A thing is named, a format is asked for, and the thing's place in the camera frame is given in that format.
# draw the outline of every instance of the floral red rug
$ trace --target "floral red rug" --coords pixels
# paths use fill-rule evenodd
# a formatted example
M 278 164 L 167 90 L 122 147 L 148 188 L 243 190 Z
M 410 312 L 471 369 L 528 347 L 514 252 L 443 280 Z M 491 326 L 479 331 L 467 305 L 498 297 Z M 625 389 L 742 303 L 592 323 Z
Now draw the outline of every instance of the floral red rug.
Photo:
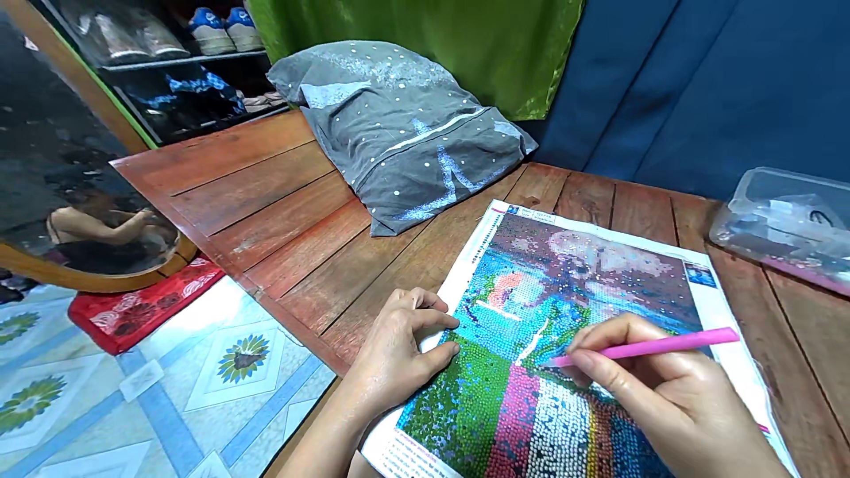
M 120 354 L 204 293 L 224 271 L 201 254 L 180 272 L 127 293 L 80 292 L 68 317 L 101 349 Z

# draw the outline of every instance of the green curtain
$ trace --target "green curtain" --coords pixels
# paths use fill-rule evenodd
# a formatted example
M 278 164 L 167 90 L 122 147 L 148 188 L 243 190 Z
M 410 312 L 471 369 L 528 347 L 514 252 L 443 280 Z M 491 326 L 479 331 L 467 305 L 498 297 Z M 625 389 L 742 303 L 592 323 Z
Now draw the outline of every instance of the green curtain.
M 546 117 L 582 0 L 249 0 L 272 62 L 321 43 L 397 43 L 512 120 Z

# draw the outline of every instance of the pillowcase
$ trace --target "pillowcase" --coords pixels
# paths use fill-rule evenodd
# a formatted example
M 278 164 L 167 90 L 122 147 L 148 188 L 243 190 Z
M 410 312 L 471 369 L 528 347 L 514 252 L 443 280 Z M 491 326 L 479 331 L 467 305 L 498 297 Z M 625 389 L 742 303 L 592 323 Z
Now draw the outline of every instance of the pillowcase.
M 442 66 L 399 45 L 349 41 L 278 60 L 267 75 L 301 111 L 372 216 L 396 236 L 509 173 L 537 147 Z

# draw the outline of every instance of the fingernail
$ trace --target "fingernail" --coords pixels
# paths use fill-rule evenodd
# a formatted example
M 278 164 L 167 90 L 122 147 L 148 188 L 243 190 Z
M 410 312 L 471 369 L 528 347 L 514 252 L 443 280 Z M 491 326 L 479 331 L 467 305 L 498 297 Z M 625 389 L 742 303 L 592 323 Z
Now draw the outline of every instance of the fingernail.
M 579 352 L 571 354 L 569 358 L 573 359 L 573 365 L 580 368 L 582 372 L 586 373 L 588 370 L 593 369 L 594 362 L 590 354 Z

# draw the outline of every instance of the plastic container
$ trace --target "plastic container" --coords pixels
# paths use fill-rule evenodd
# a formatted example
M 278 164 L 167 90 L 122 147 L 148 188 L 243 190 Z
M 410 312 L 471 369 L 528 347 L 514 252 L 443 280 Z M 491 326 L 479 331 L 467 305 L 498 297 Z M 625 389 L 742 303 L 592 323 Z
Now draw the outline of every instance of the plastic container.
M 744 173 L 713 242 L 850 297 L 850 184 L 774 168 Z

